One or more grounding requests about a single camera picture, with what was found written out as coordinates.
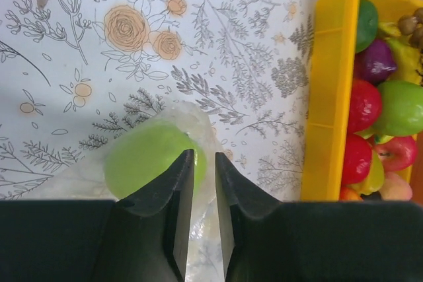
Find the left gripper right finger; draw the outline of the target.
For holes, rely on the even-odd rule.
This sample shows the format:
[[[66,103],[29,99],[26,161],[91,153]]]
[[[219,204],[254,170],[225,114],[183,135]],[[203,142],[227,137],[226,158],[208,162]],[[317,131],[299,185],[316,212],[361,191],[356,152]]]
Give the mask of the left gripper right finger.
[[[215,183],[226,281],[421,281],[422,208],[282,202],[223,153]]]

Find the brown fake longan bunch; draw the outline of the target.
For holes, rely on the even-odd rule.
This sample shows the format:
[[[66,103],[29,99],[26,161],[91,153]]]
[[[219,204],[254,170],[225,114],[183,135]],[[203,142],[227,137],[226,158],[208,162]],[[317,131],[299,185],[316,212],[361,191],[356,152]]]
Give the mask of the brown fake longan bunch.
[[[409,44],[422,49],[422,11],[417,8],[412,15],[404,15],[397,21],[397,27],[403,36],[408,37]]]

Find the clear zip top bag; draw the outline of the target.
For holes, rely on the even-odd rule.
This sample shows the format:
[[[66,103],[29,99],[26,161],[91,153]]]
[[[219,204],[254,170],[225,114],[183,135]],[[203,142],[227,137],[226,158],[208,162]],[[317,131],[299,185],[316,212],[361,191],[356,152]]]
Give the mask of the clear zip top bag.
[[[92,281],[223,281],[208,115],[179,102],[52,177],[32,199],[113,202]]]

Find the green fake apple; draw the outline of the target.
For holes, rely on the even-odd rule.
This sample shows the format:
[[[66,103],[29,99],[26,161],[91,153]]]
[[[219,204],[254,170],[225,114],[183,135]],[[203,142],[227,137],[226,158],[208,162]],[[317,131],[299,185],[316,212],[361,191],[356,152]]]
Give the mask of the green fake apple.
[[[194,189],[206,176],[204,150],[170,122],[143,123],[120,137],[104,161],[104,179],[110,192],[124,198],[167,170],[187,150],[194,150]]]
[[[373,128],[394,137],[422,131],[422,87],[408,81],[385,81],[377,87],[382,111]]]

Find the yellow green fake starfruit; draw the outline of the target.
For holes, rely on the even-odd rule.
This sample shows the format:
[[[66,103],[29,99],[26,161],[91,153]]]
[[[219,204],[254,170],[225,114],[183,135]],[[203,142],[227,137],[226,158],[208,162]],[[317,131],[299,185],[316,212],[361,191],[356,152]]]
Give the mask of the yellow green fake starfruit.
[[[367,177],[357,184],[349,185],[359,194],[370,195],[380,190],[385,181],[384,167],[379,155],[376,151],[372,150],[372,161]]]

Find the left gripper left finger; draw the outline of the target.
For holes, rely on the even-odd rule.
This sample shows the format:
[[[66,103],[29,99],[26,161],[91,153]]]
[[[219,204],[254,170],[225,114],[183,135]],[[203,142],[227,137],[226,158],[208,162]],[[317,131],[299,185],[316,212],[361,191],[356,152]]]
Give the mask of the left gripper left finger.
[[[183,281],[194,151],[119,201],[1,202],[2,281]]]

